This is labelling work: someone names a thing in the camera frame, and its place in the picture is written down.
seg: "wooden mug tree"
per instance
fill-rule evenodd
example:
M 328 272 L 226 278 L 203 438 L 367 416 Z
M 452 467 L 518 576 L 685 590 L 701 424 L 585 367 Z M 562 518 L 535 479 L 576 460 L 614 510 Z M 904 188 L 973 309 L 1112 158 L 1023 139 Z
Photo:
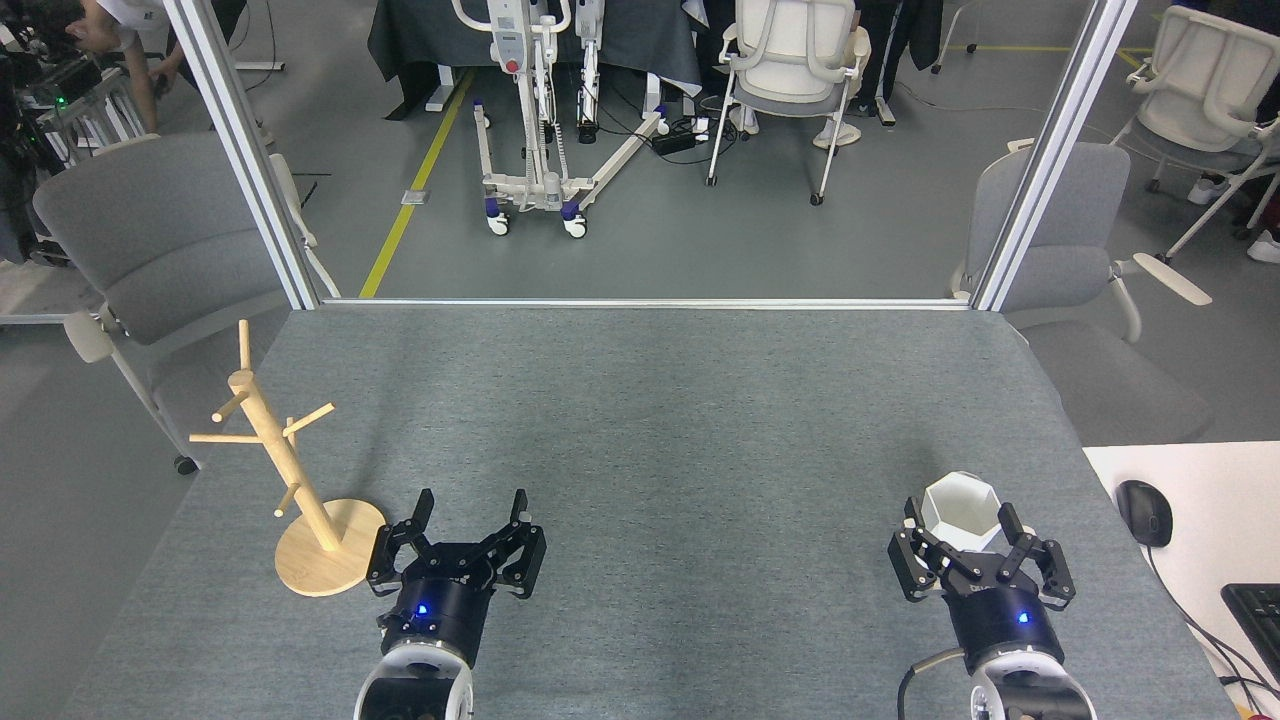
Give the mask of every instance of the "wooden mug tree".
M 282 425 L 262 396 L 250 365 L 248 320 L 239 322 L 239 370 L 227 378 L 232 398 L 212 414 L 212 419 L 221 423 L 239 407 L 255 434 L 196 433 L 191 441 L 259 443 L 266 448 L 284 480 L 284 498 L 276 506 L 275 516 L 283 518 L 289 502 L 296 502 L 302 511 L 275 546 L 275 573 L 280 582 L 293 592 L 311 597 L 352 588 L 365 579 L 374 538 L 387 520 L 376 507 L 362 500 L 321 503 L 298 460 L 298 430 L 332 413 L 334 405 L 326 402 L 301 419 L 285 419 Z

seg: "keyboard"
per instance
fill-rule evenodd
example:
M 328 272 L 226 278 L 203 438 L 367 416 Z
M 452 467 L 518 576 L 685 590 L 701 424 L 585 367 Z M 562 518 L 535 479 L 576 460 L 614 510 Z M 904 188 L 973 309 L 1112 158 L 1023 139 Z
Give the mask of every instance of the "keyboard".
M 1280 584 L 1222 585 L 1222 601 L 1231 609 L 1231 615 L 1235 615 L 1271 675 L 1280 678 Z

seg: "gray tablecloth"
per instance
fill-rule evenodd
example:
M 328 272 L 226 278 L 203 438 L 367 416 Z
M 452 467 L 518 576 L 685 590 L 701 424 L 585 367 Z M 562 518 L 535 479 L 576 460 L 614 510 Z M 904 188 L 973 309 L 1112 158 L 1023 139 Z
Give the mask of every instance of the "gray tablecloth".
M 326 307 L 261 370 L 280 414 L 337 404 L 300 443 L 325 498 L 402 519 L 430 487 L 433 539 L 470 542 L 527 488 L 549 547 L 532 598 L 492 603 L 477 717 L 893 717 L 955 637 L 884 548 L 948 470 L 1062 542 L 1052 619 L 1100 717 L 1233 714 L 998 315 Z M 67 716 L 349 717 L 390 598 L 287 591 L 280 491 L 218 446 Z M 968 687 L 925 673 L 908 716 L 965 717 Z

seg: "gray floor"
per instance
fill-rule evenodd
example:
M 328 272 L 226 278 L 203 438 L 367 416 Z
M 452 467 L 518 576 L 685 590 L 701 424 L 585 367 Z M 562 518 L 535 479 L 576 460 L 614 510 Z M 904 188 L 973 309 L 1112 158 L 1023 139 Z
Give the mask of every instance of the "gray floor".
M 938 76 L 900 73 L 896 127 L 856 120 L 864 138 L 837 158 L 818 209 L 808 204 L 822 161 L 808 146 L 815 122 L 765 118 L 760 136 L 728 151 L 716 188 L 703 186 L 700 165 L 643 152 L 589 213 L 585 240 L 536 215 L 516 218 L 511 234 L 495 238 L 477 210 L 475 129 L 463 111 L 431 174 L 431 197 L 415 213 L 378 295 L 938 297 L 963 254 L 978 174 L 1006 140 L 1038 131 L 1066 56 L 1055 49 L 1069 45 L 1084 10 L 1083 1 L 988 5 L 977 54 L 952 51 Z M 1151 46 L 1162 5 L 1143 3 L 1125 47 Z M 269 59 L 265 5 L 250 6 L 253 19 L 237 55 Z M 372 6 L 275 4 L 276 50 L 288 69 L 250 94 L 303 193 L 314 184 L 306 215 L 348 296 L 364 286 L 440 123 L 424 113 L 402 123 L 380 119 L 399 92 L 383 83 L 364 50 Z M 963 26 L 955 42 L 972 38 Z M 1133 111 L 1123 83 L 1130 69 L 1112 61 L 1084 140 L 1107 140 Z M 607 82 L 635 95 L 632 78 L 611 76 Z M 503 91 L 509 97 L 511 88 L 492 70 L 475 83 L 500 137 L 509 123 L 500 114 Z M 627 117 L 625 105 L 609 108 Z M 207 128 L 186 87 L 161 113 L 165 131 Z M 571 167 L 591 169 L 604 147 L 571 143 Z M 508 141 L 498 152 L 500 167 L 518 168 Z M 1161 192 L 1148 195 L 1142 184 L 1152 168 L 1134 156 L 1116 256 L 1166 249 L 1198 214 L 1183 200 L 1194 177 L 1170 172 Z M 1248 260 L 1229 232 L 1224 214 L 1176 261 L 1213 305 L 1192 307 L 1152 282 L 1132 283 L 1147 323 L 1138 347 L 1213 405 L 1204 439 L 1280 439 L 1280 266 Z M 1069 314 L 1120 327 L 1108 297 Z M 0 717 L 46 717 L 91 670 L 93 648 L 188 480 L 173 473 L 172 450 L 114 368 L 81 364 L 58 328 L 4 329 L 0 366 L 0 601 L 9 610 L 0 624 Z

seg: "patient lift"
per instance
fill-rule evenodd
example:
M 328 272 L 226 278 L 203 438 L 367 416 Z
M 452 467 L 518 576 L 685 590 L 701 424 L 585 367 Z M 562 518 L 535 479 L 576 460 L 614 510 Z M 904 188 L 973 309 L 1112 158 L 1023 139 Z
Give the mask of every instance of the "patient lift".
M 605 183 L 655 131 L 664 133 L 663 108 L 645 113 L 639 128 L 617 151 L 586 178 L 571 177 L 564 158 L 564 135 L 556 117 L 556 85 L 552 68 L 556 64 L 556 36 L 573 22 L 570 0 L 561 0 L 562 18 L 557 22 L 548 14 L 545 0 L 486 0 L 489 22 L 471 18 L 462 9 L 461 0 L 453 1 L 453 12 L 462 24 L 471 29 L 493 33 L 489 56 L 502 72 L 512 76 L 520 92 L 520 114 L 525 126 L 525 174 L 507 176 L 493 172 L 489 150 L 489 118 L 484 104 L 475 101 L 472 113 L 480 145 L 480 182 L 484 186 L 484 209 L 489 229 L 494 234 L 507 234 L 508 215 L 502 202 L 512 204 L 517 211 L 545 210 L 559 213 L 564 229 L 573 237 L 586 234 L 586 209 Z M 585 51 L 582 91 L 579 97 L 579 141 L 594 142 L 598 124 L 595 111 L 599 105 L 599 46 L 604 18 L 604 0 L 576 0 L 579 5 L 577 29 Z M 550 169 L 549 146 L 554 143 L 559 172 Z

